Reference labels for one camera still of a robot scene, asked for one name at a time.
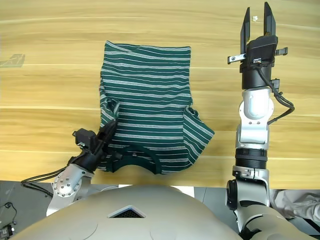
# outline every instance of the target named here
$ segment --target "clothing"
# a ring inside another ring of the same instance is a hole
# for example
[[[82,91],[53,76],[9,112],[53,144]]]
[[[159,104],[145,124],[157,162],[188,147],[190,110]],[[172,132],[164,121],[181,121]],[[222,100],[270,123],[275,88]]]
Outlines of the clothing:
[[[320,190],[271,190],[272,207],[285,218],[320,222]]]
[[[190,47],[106,42],[100,78],[101,127],[118,119],[105,151],[120,155],[109,154],[99,165],[101,170],[114,172],[133,164],[168,174],[195,163],[214,132],[191,108],[190,56]]]

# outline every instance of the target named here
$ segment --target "wood grain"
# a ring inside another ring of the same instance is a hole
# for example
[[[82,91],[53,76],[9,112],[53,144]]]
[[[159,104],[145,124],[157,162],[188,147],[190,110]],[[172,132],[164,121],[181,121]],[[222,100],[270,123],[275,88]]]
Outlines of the wood grain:
[[[270,127],[270,185],[319,189],[320,4],[271,0],[278,47],[272,76],[296,111]],[[263,31],[263,2],[244,0],[3,0],[0,61],[25,54],[20,68],[0,68],[0,179],[20,181],[63,167],[79,150],[71,133],[97,131],[99,75],[106,40],[156,46],[191,46],[194,108],[216,133],[196,164],[154,176],[126,166],[98,171],[95,183],[224,187],[232,179],[239,123],[240,29],[247,7],[251,39]],[[275,115],[285,109],[275,104]]]

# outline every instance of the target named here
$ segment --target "green striped shirt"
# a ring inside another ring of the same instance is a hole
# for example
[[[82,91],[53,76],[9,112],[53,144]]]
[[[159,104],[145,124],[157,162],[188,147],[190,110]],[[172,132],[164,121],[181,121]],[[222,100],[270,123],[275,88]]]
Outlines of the green striped shirt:
[[[100,78],[101,127],[114,118],[118,125],[106,149],[110,154],[99,169],[114,171],[109,166],[124,160],[111,153],[124,150],[122,165],[152,169],[156,164],[161,174],[195,163],[214,132],[191,108],[190,57],[190,47],[106,42]]]

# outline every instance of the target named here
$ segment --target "white cloth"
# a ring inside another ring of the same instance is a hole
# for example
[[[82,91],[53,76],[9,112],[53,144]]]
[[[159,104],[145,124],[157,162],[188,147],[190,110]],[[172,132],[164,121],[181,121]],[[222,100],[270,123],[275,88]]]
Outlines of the white cloth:
[[[271,190],[272,207],[285,218],[320,222],[320,190]]]

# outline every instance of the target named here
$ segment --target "black cable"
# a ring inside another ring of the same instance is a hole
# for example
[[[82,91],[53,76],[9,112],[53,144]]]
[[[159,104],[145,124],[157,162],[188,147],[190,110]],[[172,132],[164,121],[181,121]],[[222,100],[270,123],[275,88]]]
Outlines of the black cable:
[[[304,218],[304,220],[311,226],[313,227],[318,233],[320,233],[320,226],[316,224],[314,221],[311,219]]]
[[[35,190],[35,191],[38,191],[38,192],[41,192],[41,193],[44,193],[45,196],[49,196],[50,198],[53,198],[53,194],[51,192],[49,192],[48,190],[44,189],[43,187],[41,186],[38,186],[38,185],[35,185],[34,183],[25,183],[22,185],[24,188],[27,188],[27,189],[32,189],[32,190]]]
[[[278,92],[275,87],[271,84],[271,82],[266,78],[266,76],[264,75],[264,73],[261,71],[261,68],[256,68],[258,74],[260,75],[260,77],[262,78],[262,80],[264,81],[264,83],[266,85],[268,85],[268,87],[271,88],[271,90],[273,91],[273,95],[275,97],[275,99],[283,106],[287,107],[288,110],[285,111],[284,113],[282,113],[281,115],[275,117],[274,119],[268,121],[268,125],[274,123],[275,121],[279,120],[280,118],[283,118],[284,116],[289,115],[290,113],[292,113],[295,110],[295,106],[292,102],[290,102],[289,100],[287,100],[284,96],[282,96],[282,92]]]
[[[13,225],[16,225],[17,223],[16,223],[15,219],[16,219],[16,216],[17,216],[18,211],[17,211],[17,209],[15,208],[14,204],[13,204],[12,202],[8,201],[8,202],[6,202],[4,205],[1,205],[1,206],[0,206],[0,208],[2,208],[2,207],[5,207],[5,208],[7,208],[7,209],[9,209],[10,207],[12,207],[12,208],[14,209],[15,214],[14,214],[14,216],[13,216],[13,218],[12,218],[11,223],[12,223]]]
[[[53,172],[49,172],[49,173],[38,175],[38,176],[29,177],[29,178],[27,178],[25,180],[22,180],[21,181],[21,185],[24,188],[32,189],[32,190],[44,193],[46,197],[49,196],[50,198],[52,198],[54,195],[51,192],[49,192],[48,190],[44,189],[41,186],[36,185],[35,183],[55,178],[56,176],[58,176],[65,169],[66,169],[66,167],[63,167],[63,168],[61,168],[59,170],[56,170],[56,171],[53,171]]]

